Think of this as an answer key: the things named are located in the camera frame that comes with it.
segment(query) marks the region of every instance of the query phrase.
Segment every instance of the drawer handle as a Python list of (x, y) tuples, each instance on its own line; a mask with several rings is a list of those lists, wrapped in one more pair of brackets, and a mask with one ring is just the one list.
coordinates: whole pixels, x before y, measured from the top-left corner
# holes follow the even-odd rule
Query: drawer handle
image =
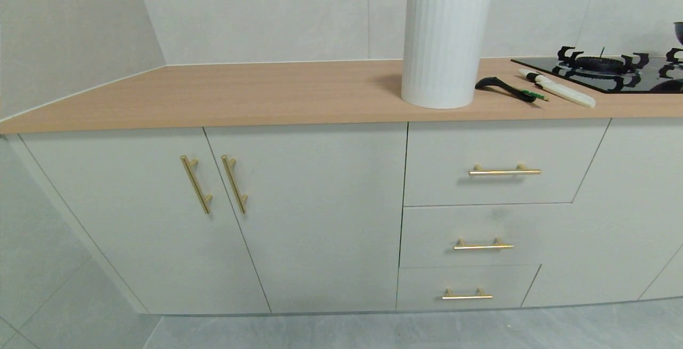
[(193, 170), (193, 167), (195, 167), (195, 165), (198, 164), (198, 160), (196, 158), (189, 160), (187, 158), (187, 155), (181, 155), (180, 160), (182, 161), (182, 165), (185, 166), (185, 172), (187, 172), (187, 176), (190, 178), (192, 187), (195, 188), (197, 198), (200, 199), (200, 204), (202, 204), (202, 209), (204, 210), (204, 213), (208, 215), (209, 213), (211, 213), (209, 204), (211, 203), (213, 195), (207, 194), (205, 196), (202, 192), (202, 188), (200, 187), (200, 183), (198, 183), (197, 181), (197, 176), (195, 176), (195, 171)]
[(453, 247), (454, 250), (456, 251), (466, 251), (466, 250), (478, 250), (478, 249), (512, 249), (514, 248), (514, 245), (511, 244), (503, 244), (503, 241), (500, 240), (500, 238), (495, 237), (493, 239), (493, 244), (491, 245), (466, 245), (465, 240), (462, 238), (458, 238), (458, 243), (456, 246)]
[(480, 164), (474, 166), (474, 170), (470, 171), (470, 176), (532, 176), (541, 174), (540, 169), (527, 169), (524, 164), (518, 164), (517, 169), (513, 171), (485, 171)]
[(246, 194), (240, 194), (240, 189), (237, 188), (237, 183), (235, 182), (235, 172), (232, 171), (232, 168), (235, 167), (235, 164), (237, 163), (237, 160), (234, 158), (229, 159), (227, 155), (222, 155), (220, 159), (223, 160), (223, 166), (225, 167), (225, 172), (227, 173), (227, 177), (230, 179), (230, 186), (232, 186), (232, 192), (235, 193), (235, 196), (237, 197), (237, 205), (240, 206), (240, 211), (242, 212), (243, 215), (246, 215), (247, 213), (247, 199), (249, 198), (248, 195)]
[(452, 295), (451, 290), (446, 288), (446, 294), (441, 296), (442, 300), (486, 300), (493, 298), (493, 295), (486, 295), (483, 289), (477, 288), (473, 295)]

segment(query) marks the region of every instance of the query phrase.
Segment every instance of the countertop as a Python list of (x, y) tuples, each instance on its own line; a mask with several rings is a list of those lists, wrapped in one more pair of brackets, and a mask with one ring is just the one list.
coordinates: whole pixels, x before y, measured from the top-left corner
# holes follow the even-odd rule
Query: countertop
[[(540, 92), (517, 76), (520, 67), (481, 59), (479, 76)], [(603, 94), (568, 81), (561, 83), (595, 98), (595, 108), (551, 94), (549, 102), (528, 104), (502, 91), (476, 91), (464, 108), (425, 109), (402, 101), (401, 71), (400, 60), (166, 66), (8, 118), (0, 133), (683, 116), (683, 94)]]

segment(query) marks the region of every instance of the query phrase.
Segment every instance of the gas stove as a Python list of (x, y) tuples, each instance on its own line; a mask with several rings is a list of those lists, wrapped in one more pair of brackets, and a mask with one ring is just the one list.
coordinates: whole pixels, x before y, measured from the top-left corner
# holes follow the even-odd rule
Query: gas stove
[(563, 46), (555, 57), (514, 59), (547, 74), (603, 93), (683, 93), (683, 49), (672, 48), (666, 57), (633, 53), (617, 57), (586, 57)]

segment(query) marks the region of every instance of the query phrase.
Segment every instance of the knife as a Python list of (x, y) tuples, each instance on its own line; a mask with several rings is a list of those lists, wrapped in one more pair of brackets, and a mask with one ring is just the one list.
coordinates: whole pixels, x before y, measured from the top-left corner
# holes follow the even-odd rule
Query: knife
[(536, 84), (536, 86), (544, 91), (549, 91), (556, 96), (562, 97), (568, 101), (585, 106), (587, 108), (595, 107), (595, 99), (593, 99), (591, 96), (587, 96), (587, 94), (580, 93), (574, 89), (558, 84), (548, 77), (533, 70), (519, 69), (519, 72), (522, 74), (522, 76), (526, 77), (526, 79), (529, 81), (532, 81), (534, 84)]

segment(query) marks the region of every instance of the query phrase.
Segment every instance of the kitchen cabinet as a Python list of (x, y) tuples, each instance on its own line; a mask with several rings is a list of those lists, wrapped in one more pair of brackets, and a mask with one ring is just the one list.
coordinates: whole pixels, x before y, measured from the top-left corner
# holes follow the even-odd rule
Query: kitchen cabinet
[[(570, 203), (405, 208), (401, 268), (542, 264), (554, 249), (554, 238), (546, 236), (558, 232), (551, 224), (571, 215), (572, 208)], [(459, 240), (464, 246), (454, 249)], [(507, 248), (496, 248), (496, 240)]]
[(395, 309), (405, 123), (205, 130), (274, 313)]
[(537, 265), (401, 268), (397, 309), (520, 307), (537, 271)]
[[(202, 128), (22, 135), (71, 212), (151, 313), (267, 313)], [(212, 194), (207, 215), (197, 188)]]
[(641, 300), (683, 296), (683, 247), (650, 284)]
[(571, 202), (607, 123), (411, 123), (405, 206)]
[(571, 213), (539, 224), (554, 247), (523, 306), (637, 300), (646, 291), (683, 238), (681, 139), (683, 118), (611, 121)]

